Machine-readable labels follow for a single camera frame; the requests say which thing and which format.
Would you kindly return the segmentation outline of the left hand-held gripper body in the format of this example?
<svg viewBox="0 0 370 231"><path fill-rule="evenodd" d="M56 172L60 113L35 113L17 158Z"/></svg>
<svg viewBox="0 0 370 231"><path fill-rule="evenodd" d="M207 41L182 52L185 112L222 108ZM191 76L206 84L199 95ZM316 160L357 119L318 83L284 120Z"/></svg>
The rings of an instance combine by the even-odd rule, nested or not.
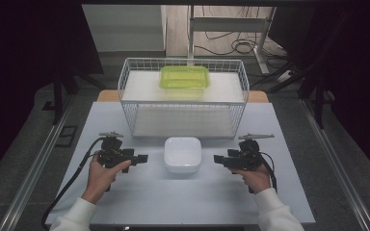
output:
<svg viewBox="0 0 370 231"><path fill-rule="evenodd" d="M117 132L102 132L99 134L102 140L101 149L98 151L98 162L106 167L112 168L124 161L130 160L131 166L135 166L139 161L134 155L132 148L121 149L122 134Z"/></svg>

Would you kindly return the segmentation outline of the green transparent plastic container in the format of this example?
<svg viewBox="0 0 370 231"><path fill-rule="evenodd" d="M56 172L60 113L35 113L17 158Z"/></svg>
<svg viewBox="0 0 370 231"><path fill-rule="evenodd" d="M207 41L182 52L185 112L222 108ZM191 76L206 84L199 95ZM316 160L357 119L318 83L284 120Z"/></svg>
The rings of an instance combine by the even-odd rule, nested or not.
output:
<svg viewBox="0 0 370 231"><path fill-rule="evenodd" d="M164 66L159 87L165 90L204 90L210 86L209 71L204 66Z"/></svg>

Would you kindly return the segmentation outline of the grey cabinet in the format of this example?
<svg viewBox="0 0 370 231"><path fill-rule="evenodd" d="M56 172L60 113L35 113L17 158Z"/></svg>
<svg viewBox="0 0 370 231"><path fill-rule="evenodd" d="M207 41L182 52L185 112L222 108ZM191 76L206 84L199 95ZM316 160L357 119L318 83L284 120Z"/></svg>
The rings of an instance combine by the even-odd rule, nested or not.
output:
<svg viewBox="0 0 370 231"><path fill-rule="evenodd" d="M82 8L98 52L166 52L165 6L83 5Z"/></svg>

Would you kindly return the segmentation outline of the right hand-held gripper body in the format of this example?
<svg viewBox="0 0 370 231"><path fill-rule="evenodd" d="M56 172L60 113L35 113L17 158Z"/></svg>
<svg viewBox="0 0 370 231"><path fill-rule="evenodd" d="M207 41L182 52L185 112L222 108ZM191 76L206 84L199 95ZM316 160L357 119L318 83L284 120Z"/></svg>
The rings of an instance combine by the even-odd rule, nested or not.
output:
<svg viewBox="0 0 370 231"><path fill-rule="evenodd" d="M266 160L263 158L263 152L259 150L257 139L268 139L273 138L274 135L258 135L247 133L244 136L240 136L239 150L228 149L226 157L226 166L242 170L257 170L263 165L268 170L273 170L275 165L269 166Z"/></svg>

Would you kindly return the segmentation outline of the white power strip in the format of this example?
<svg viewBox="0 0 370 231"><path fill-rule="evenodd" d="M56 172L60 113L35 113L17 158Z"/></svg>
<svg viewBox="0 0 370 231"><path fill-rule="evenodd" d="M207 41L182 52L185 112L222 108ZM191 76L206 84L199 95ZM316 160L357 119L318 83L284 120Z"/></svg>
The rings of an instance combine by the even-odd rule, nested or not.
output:
<svg viewBox="0 0 370 231"><path fill-rule="evenodd" d="M286 81L287 79L289 79L290 77L292 77L294 75L294 72L291 71L291 70L286 70L284 73L282 73L278 78L277 78L277 81L279 83L282 83L284 81Z"/></svg>

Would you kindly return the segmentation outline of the person's right hand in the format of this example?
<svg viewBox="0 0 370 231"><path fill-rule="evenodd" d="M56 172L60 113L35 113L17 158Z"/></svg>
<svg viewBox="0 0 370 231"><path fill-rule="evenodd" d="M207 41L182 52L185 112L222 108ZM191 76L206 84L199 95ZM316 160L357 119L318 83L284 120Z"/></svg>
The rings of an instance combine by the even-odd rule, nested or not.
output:
<svg viewBox="0 0 370 231"><path fill-rule="evenodd" d="M248 185L254 193L260 193L271 188L270 174L268 170L261 165L255 171L238 169L245 184Z"/></svg>

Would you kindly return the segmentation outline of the white square plastic container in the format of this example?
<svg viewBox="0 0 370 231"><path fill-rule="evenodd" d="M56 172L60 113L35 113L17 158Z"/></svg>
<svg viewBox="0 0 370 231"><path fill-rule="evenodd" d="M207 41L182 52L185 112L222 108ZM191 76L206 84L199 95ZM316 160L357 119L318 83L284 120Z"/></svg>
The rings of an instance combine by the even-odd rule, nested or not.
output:
<svg viewBox="0 0 370 231"><path fill-rule="evenodd" d="M171 137L165 141L164 164L170 173L195 173L201 164L201 143L193 137Z"/></svg>

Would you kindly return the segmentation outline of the black stand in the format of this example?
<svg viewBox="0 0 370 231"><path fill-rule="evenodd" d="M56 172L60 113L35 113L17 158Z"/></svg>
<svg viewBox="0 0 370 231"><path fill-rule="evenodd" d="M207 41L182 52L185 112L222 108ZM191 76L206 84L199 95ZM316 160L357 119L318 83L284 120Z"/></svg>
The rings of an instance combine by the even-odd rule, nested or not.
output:
<svg viewBox="0 0 370 231"><path fill-rule="evenodd" d="M287 52L287 64L281 72L293 68L292 77L265 89L277 92L299 80L304 80L298 89L300 98L315 93L314 118L321 129L326 64L339 34L347 22L347 11L337 6L277 7L269 36Z"/></svg>
<svg viewBox="0 0 370 231"><path fill-rule="evenodd" d="M54 112L54 125L57 125L60 122L64 114L63 90L66 90L68 94L72 95L79 91L75 76L83 79L91 85L96 86L100 90L106 89L104 84L95 80L89 73L84 72L75 66L57 65L52 74L54 100L47 101L42 108L44 111Z"/></svg>

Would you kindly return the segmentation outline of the aluminium rail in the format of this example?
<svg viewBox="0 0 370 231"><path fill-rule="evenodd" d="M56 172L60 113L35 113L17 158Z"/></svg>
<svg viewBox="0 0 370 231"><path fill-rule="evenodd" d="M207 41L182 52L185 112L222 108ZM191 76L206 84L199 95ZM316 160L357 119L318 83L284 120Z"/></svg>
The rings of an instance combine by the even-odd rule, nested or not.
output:
<svg viewBox="0 0 370 231"><path fill-rule="evenodd" d="M47 160L55 146L57 138L61 134L67 117L71 111L74 96L67 96L64 102L64 113L60 116L56 125L53 125L46 140L44 141L40 152L29 168L26 176L24 177L20 187L18 188L11 205L9 206L6 214L0 222L0 231L14 231L18 221L20 220L27 202L30 199L32 192L38 183L41 173L47 163Z"/></svg>
<svg viewBox="0 0 370 231"><path fill-rule="evenodd" d="M351 181L348 173L343 167L340 159L335 152L328 135L325 130L320 127L315 119L315 113L311 107L311 104L306 100L299 100L302 105L305 115L309 121L309 124L312 130L315 133L315 136L330 163L331 170L333 171L337 181L346 196L353 213L357 219L357 222L362 231L370 231L370 213L366 208L365 203L363 202L360 194L358 193L356 187Z"/></svg>

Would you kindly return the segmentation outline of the black floor bracket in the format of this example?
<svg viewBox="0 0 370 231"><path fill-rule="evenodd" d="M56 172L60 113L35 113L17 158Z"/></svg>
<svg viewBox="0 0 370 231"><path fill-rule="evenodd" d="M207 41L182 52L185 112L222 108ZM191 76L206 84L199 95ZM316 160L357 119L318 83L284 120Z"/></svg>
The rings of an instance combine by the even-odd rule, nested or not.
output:
<svg viewBox="0 0 370 231"><path fill-rule="evenodd" d="M77 132L77 125L65 125L56 140L56 147L71 147Z"/></svg>

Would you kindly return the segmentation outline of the person's left hand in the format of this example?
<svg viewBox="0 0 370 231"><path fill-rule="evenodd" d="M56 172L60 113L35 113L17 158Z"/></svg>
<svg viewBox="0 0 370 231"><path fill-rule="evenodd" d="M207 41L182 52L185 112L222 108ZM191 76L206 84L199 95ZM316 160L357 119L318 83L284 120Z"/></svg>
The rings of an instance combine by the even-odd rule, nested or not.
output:
<svg viewBox="0 0 370 231"><path fill-rule="evenodd" d="M87 187L81 198L91 204L96 204L109 186L116 180L117 174L130 165L131 161L128 160L112 168L106 168L98 162L98 155L95 154L90 162Z"/></svg>

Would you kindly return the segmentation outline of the white wire rack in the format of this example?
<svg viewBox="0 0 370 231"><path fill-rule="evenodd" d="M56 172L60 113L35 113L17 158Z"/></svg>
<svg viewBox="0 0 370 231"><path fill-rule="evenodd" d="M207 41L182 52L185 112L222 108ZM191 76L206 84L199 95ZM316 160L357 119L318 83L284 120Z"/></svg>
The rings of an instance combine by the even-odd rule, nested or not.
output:
<svg viewBox="0 0 370 231"><path fill-rule="evenodd" d="M204 66L210 86L204 90L159 87L164 66ZM119 100L136 138L189 136L235 137L250 85L240 60L128 58L119 76Z"/></svg>

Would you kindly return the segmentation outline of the wooden table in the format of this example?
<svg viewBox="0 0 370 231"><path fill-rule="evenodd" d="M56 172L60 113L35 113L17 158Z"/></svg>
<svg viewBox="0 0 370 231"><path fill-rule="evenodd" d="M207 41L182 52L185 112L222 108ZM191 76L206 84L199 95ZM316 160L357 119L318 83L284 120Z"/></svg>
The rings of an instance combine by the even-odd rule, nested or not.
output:
<svg viewBox="0 0 370 231"><path fill-rule="evenodd" d="M98 97L98 102L119 102L119 92L117 90L102 90ZM251 90L249 93L249 103L269 103L267 94L262 90Z"/></svg>

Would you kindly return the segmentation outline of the white metal desk frame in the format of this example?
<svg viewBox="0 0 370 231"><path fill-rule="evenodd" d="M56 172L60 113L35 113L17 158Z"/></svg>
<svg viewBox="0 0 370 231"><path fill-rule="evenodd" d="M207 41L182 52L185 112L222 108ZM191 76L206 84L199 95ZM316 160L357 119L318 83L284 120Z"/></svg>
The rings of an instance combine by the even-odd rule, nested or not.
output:
<svg viewBox="0 0 370 231"><path fill-rule="evenodd" d="M260 35L252 47L253 54L258 62L262 74L268 74L269 69L264 60L264 43L276 11L275 7L268 7L265 17L224 17L224 16L195 16L195 7L188 7L188 50L187 57L195 56L195 32L225 32L225 33L257 33Z"/></svg>

